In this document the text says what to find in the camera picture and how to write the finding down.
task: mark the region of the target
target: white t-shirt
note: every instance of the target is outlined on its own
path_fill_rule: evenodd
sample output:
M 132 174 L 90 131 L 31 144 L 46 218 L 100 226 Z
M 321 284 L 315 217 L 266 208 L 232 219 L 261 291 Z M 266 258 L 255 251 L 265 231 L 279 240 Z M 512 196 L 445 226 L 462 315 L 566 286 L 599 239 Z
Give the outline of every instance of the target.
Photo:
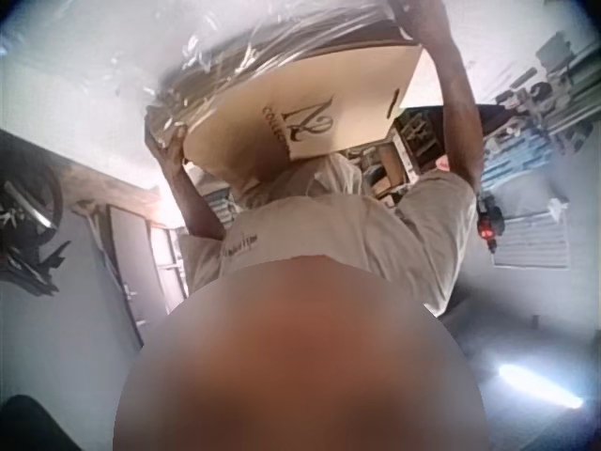
M 184 236 L 180 247 L 190 293 L 255 264 L 325 256 L 397 284 L 400 299 L 421 302 L 438 316 L 449 301 L 474 216 L 468 183 L 433 171 L 395 211 L 359 194 L 293 195 L 242 212 L 224 241 Z

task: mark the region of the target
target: fluorescent light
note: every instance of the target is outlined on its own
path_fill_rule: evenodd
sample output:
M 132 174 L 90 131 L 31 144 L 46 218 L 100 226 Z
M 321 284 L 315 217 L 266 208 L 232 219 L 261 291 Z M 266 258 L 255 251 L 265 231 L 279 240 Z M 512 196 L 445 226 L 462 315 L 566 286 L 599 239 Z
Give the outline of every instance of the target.
M 499 373 L 511 386 L 532 397 L 570 409 L 578 409 L 582 405 L 579 397 L 521 366 L 503 365 Z

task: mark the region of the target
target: plastic wrap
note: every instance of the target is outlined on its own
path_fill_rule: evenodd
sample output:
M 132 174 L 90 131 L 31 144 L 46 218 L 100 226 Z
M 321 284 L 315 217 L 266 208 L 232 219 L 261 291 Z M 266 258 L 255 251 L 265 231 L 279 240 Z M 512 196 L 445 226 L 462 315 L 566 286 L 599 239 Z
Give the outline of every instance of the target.
M 149 188 L 160 177 L 140 138 L 149 105 L 165 142 L 224 92 L 348 39 L 408 42 L 384 0 L 21 2 L 1 29 L 0 127 Z
M 285 64 L 370 40 L 376 45 L 411 43 L 382 2 L 349 3 L 304 15 L 296 14 L 306 8 L 302 2 L 285 2 L 285 15 L 269 14 L 274 6 L 267 4 L 267 19 L 252 30 L 209 51 L 196 35 L 188 40 L 183 64 L 162 77 L 149 108 L 151 130 L 159 141 L 168 140 L 176 124 L 196 127 L 215 111 L 225 91 Z

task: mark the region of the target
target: man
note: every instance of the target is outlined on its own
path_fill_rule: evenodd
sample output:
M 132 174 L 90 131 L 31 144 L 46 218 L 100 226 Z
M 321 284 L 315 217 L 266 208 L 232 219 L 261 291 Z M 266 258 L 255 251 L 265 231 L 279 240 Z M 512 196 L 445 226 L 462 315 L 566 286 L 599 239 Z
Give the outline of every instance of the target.
M 186 130 L 160 148 L 161 164 L 190 236 L 181 241 L 191 292 L 220 276 L 271 261 L 328 257 L 394 282 L 407 298 L 442 314 L 475 214 L 483 133 L 467 73 L 440 0 L 404 0 L 399 22 L 433 58 L 444 100 L 450 172 L 422 177 L 390 214 L 361 195 L 361 175 L 343 157 L 297 164 L 242 199 L 250 207 L 225 232 L 182 167 Z

